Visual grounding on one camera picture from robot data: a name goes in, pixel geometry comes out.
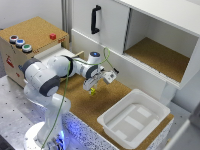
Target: black cabinet handle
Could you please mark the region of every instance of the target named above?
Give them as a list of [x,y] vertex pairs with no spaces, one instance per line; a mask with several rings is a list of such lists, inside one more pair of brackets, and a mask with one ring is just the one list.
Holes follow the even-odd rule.
[[92,34],[98,33],[100,30],[96,28],[96,12],[101,10],[101,7],[96,5],[96,8],[92,10],[92,20],[91,20],[91,31]]

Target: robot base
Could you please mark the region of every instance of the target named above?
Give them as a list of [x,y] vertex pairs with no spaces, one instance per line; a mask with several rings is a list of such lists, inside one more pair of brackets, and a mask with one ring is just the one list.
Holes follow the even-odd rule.
[[[42,145],[40,147],[38,144],[36,144],[35,137],[43,125],[44,122],[37,123],[26,132],[24,137],[25,150],[41,150]],[[65,138],[65,145],[69,145],[69,138]]]

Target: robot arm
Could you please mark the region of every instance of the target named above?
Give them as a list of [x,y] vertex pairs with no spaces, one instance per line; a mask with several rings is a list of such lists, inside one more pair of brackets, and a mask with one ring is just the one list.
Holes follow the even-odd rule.
[[67,77],[69,62],[69,77],[77,73],[86,78],[83,84],[84,90],[90,91],[101,78],[104,78],[106,83],[111,83],[116,78],[114,72],[103,74],[104,68],[100,65],[87,65],[101,63],[100,54],[97,52],[91,52],[87,62],[80,58],[55,56],[49,59],[47,66],[32,58],[23,65],[22,71],[29,84],[43,96],[50,97],[57,92],[60,78]]

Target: white wall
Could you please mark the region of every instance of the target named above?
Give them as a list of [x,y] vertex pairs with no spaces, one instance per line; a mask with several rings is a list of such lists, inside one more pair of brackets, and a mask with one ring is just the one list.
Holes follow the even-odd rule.
[[195,109],[200,102],[200,71],[185,87],[183,87],[183,89],[177,91],[173,102],[189,112]]
[[0,0],[0,28],[36,16],[62,29],[61,0]]

